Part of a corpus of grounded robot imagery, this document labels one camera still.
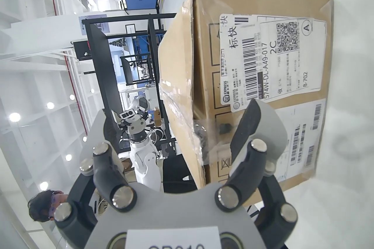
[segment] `ceiling light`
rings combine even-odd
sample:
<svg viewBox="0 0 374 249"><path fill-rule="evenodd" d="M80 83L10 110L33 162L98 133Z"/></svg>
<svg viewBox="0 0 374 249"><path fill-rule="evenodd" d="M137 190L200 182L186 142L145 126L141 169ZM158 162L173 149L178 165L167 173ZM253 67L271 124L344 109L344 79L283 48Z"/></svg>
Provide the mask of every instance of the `ceiling light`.
<svg viewBox="0 0 374 249"><path fill-rule="evenodd" d="M12 113L11 115L9 115L9 120L11 122L19 122L21 119L21 115L19 113Z"/></svg>
<svg viewBox="0 0 374 249"><path fill-rule="evenodd" d="M49 102L49 103L47 103L47 108L48 108L49 110L52 110L54 107L55 107L55 104L54 104L53 102Z"/></svg>
<svg viewBox="0 0 374 249"><path fill-rule="evenodd" d="M47 189L48 189L48 183L47 183L47 182L42 182L42 183L40 183L39 188L40 188L42 191L47 190Z"/></svg>

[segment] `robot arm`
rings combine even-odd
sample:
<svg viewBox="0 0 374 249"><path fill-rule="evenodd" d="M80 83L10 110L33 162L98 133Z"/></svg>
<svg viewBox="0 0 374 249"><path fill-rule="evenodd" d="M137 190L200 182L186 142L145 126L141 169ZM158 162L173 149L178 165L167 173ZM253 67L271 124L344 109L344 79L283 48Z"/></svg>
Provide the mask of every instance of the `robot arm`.
<svg viewBox="0 0 374 249"><path fill-rule="evenodd" d="M279 249L297 222L296 210L286 202L269 169L269 162L276 162L276 154L285 149L285 137L274 110L252 100L230 145L233 167L227 182L211 183L187 194L164 194L139 183L129 185L111 159L110 145L99 140L93 166L84 167L86 174L80 174L67 202L56 209L56 225L75 249L124 248L127 232L132 229L196 225L218 226L223 249ZM111 206L97 223L87 210L95 187ZM264 207L252 222L241 205L256 188Z"/></svg>

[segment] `person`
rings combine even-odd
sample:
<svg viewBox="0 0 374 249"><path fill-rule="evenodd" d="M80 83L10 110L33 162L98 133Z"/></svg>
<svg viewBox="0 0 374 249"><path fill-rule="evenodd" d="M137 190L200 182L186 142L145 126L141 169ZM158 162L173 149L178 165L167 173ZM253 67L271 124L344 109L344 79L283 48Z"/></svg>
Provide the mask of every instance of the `person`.
<svg viewBox="0 0 374 249"><path fill-rule="evenodd" d="M135 172L132 168L131 161L124 160L122 162L124 173L129 183L136 181ZM158 160L157 165L160 167L162 173L163 190L165 193L187 193L197 189L193 180L183 181L183 178L189 176L187 164L184 161L183 155L168 157L164 160ZM106 201L102 200L100 195L96 192L93 200L98 201L98 214L101 214L107 207ZM68 194L64 194L60 190L45 190L38 193L27 204L29 216L34 221L47 222L54 220L54 213L56 208L67 201Z"/></svg>

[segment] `cardboard box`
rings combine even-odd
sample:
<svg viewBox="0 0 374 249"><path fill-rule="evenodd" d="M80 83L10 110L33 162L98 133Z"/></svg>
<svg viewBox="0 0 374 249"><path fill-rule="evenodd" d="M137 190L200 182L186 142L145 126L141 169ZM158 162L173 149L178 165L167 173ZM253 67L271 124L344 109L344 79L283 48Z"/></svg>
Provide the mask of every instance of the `cardboard box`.
<svg viewBox="0 0 374 249"><path fill-rule="evenodd" d="M160 110L159 109L155 109L155 112L154 112L154 119L155 119L155 126L156 127L160 127L161 126L161 115L160 115Z"/></svg>

